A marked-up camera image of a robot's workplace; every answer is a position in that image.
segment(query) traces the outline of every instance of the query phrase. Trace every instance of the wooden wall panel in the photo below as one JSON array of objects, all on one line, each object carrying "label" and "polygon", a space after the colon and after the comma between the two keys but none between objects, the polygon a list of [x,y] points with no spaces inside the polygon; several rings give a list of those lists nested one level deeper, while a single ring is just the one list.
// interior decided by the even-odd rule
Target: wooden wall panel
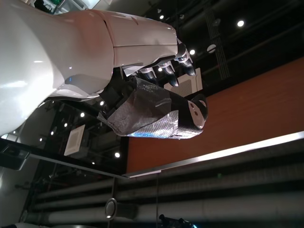
[{"label": "wooden wall panel", "polygon": [[304,58],[208,97],[204,132],[192,139],[130,138],[137,172],[304,130]]}]

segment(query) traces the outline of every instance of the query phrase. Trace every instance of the aluminum foil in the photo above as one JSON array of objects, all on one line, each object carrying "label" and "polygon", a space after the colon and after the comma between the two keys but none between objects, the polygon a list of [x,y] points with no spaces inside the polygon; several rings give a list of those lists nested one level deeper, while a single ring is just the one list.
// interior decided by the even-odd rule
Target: aluminum foil
[{"label": "aluminum foil", "polygon": [[191,138],[202,130],[179,129],[179,111],[171,111],[169,91],[135,78],[137,88],[106,120],[98,119],[120,136],[152,138]]}]

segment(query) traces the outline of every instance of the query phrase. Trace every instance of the duct pipe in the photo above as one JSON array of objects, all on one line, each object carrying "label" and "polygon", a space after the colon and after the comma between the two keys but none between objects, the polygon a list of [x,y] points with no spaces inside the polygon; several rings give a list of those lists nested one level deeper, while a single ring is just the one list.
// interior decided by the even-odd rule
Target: duct pipe
[{"label": "duct pipe", "polygon": [[[186,182],[177,182],[159,186],[158,196],[181,195],[185,193],[203,192],[208,190],[219,190],[239,188],[259,184],[277,183],[284,181],[302,180],[304,177],[304,163],[248,171],[244,173],[225,175],[222,178],[205,178]],[[71,207],[76,205],[88,205],[105,203],[111,194],[94,195],[74,199],[59,200],[40,203],[34,209],[48,209],[59,207]],[[116,198],[120,201],[130,199],[144,199],[155,197],[155,187],[119,191]]]},{"label": "duct pipe", "polygon": [[[235,154],[232,156],[227,156],[224,158],[219,158],[219,159],[216,159],[215,161],[214,160],[202,161],[202,162],[198,162],[198,163],[187,165],[187,166],[182,166],[183,164],[181,162],[180,167],[171,168],[171,169],[162,171],[161,174],[159,175],[159,178],[160,179],[168,178],[168,177],[172,177],[172,176],[184,175],[184,174],[189,174],[192,172],[199,172],[199,171],[214,169],[214,168],[218,168],[218,167],[240,164],[240,163],[249,162],[249,161],[257,161],[260,159],[279,157],[279,156],[286,155],[286,154],[301,152],[303,147],[304,147],[304,140],[298,140],[295,142],[285,143],[283,145],[282,144],[275,145],[275,146],[271,146],[271,147],[266,147],[266,148],[252,150],[252,151],[248,151],[248,152],[244,152],[244,153]],[[146,176],[141,176],[141,177],[137,177],[137,178],[126,179],[126,180],[119,179],[118,183],[119,183],[119,185],[133,184],[133,183],[136,183],[139,181],[153,180],[155,178],[156,178],[156,175],[152,174],[152,175],[146,175]],[[57,197],[57,196],[62,196],[62,195],[67,195],[67,194],[74,194],[74,193],[79,193],[79,192],[84,192],[84,191],[110,188],[112,186],[112,184],[113,184],[113,180],[108,179],[108,180],[103,180],[100,182],[78,185],[78,186],[74,186],[74,187],[70,187],[70,188],[66,188],[66,189],[41,193],[37,196],[37,199],[46,199],[46,198]]]},{"label": "duct pipe", "polygon": [[[253,221],[302,219],[304,217],[304,192],[263,194],[162,203],[158,213],[170,218],[184,218],[191,222],[201,221]],[[23,221],[38,224],[81,224],[106,222],[105,208],[29,213]],[[136,219],[116,218],[119,222],[155,222],[155,204],[141,205]]]},{"label": "duct pipe", "polygon": [[[220,0],[212,6],[212,10],[217,14],[220,14],[222,11],[227,10],[228,8],[234,8],[238,4],[238,0]],[[190,34],[194,31],[199,30],[202,25],[206,23],[205,16],[205,11],[202,10],[201,13],[180,27],[181,33]]]}]

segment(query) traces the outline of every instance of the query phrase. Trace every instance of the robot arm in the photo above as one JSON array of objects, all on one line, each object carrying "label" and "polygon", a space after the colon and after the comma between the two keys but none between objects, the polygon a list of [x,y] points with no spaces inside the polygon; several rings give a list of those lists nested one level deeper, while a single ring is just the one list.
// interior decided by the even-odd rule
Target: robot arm
[{"label": "robot arm", "polygon": [[[167,24],[98,10],[54,16],[0,0],[0,134],[19,127],[46,99],[101,96],[107,110],[99,118],[119,135],[197,135],[207,118],[204,98],[187,101],[155,85],[154,66],[178,85],[171,60],[195,72]],[[132,77],[136,71],[154,84]]]}]

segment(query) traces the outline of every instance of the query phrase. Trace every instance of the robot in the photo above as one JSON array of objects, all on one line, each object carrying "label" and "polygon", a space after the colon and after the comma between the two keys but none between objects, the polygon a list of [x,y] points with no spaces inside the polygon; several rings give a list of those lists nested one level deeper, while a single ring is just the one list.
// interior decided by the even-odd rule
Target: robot
[{"label": "robot", "polygon": [[195,75],[185,45],[165,23],[93,9],[50,15],[0,0],[0,134],[45,101],[100,96],[106,105],[97,118],[120,136],[191,138],[202,132],[207,102],[157,86],[155,66],[178,86],[171,61]]}]

